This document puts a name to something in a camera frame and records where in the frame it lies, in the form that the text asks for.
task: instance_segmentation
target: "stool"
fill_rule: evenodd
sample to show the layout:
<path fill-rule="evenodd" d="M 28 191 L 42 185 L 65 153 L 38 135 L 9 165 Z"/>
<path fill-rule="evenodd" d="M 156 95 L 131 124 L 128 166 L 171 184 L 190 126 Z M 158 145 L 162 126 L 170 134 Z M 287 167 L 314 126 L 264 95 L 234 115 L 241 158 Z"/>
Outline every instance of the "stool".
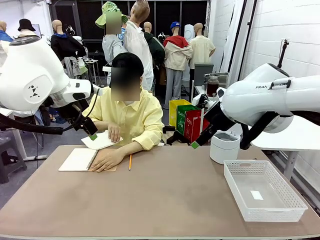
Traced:
<path fill-rule="evenodd" d="M 20 155 L 16 143 L 11 140 L 10 137 L 0 137 L 0 153 L 7 151 L 8 149 L 13 149 L 18 162 L 10 165 L 4 166 L 3 159 L 0 155 L 0 183 L 9 182 L 8 174 L 22 167 L 23 170 L 27 169 L 26 163 L 22 156 Z"/>

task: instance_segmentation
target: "blue cap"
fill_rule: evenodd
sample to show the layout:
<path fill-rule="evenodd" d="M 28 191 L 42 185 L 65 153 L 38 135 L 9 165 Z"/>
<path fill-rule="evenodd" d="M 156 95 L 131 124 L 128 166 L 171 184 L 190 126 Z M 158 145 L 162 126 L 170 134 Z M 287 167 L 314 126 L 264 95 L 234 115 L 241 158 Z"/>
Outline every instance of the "blue cap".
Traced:
<path fill-rule="evenodd" d="M 176 27 L 180 28 L 180 23 L 178 21 L 174 21 L 173 23 L 171 23 L 170 30 Z"/>

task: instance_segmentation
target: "open notebook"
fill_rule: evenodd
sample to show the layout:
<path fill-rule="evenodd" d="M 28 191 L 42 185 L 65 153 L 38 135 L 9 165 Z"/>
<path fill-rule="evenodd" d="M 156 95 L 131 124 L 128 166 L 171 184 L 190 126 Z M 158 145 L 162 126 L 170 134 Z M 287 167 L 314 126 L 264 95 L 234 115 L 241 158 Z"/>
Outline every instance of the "open notebook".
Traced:
<path fill-rule="evenodd" d="M 82 138 L 81 141 L 90 149 L 94 149 L 94 150 L 100 150 L 100 149 L 104 149 L 107 148 L 111 145 L 116 144 L 116 142 L 112 142 L 109 139 L 109 132 L 108 130 L 102 132 L 102 133 L 97 133 L 97 138 L 95 140 L 91 140 L 90 137 L 85 137 Z"/>
<path fill-rule="evenodd" d="M 60 172 L 85 172 L 89 171 L 92 164 L 95 162 L 99 150 L 89 148 L 75 148 L 66 158 L 64 163 L 58 169 Z M 109 172 L 116 171 L 117 166 L 107 170 Z"/>

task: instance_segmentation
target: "red shirt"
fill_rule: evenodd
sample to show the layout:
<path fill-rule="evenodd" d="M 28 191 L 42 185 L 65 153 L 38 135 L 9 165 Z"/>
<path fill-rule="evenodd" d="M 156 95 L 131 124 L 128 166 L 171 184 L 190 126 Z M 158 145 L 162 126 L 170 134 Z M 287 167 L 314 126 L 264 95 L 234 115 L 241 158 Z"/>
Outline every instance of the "red shirt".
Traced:
<path fill-rule="evenodd" d="M 187 40 L 183 37 L 183 36 L 169 36 L 164 40 L 163 45 L 166 46 L 167 43 L 170 42 L 176 46 L 178 46 L 179 48 L 184 48 L 187 47 L 189 45 L 189 43 L 187 42 Z"/>

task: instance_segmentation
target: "green hat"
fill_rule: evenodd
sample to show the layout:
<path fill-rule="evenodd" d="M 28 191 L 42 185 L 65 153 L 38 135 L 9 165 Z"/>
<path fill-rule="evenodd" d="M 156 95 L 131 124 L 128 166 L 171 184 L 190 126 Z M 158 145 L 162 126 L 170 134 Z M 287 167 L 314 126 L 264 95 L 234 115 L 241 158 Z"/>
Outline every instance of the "green hat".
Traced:
<path fill-rule="evenodd" d="M 101 10 L 102 15 L 95 21 L 95 24 L 99 28 L 104 29 L 106 24 L 106 12 L 120 12 L 120 9 L 112 1 L 107 1 L 105 4 L 103 4 Z M 121 21 L 126 23 L 128 21 L 128 17 L 124 14 L 121 14 Z"/>

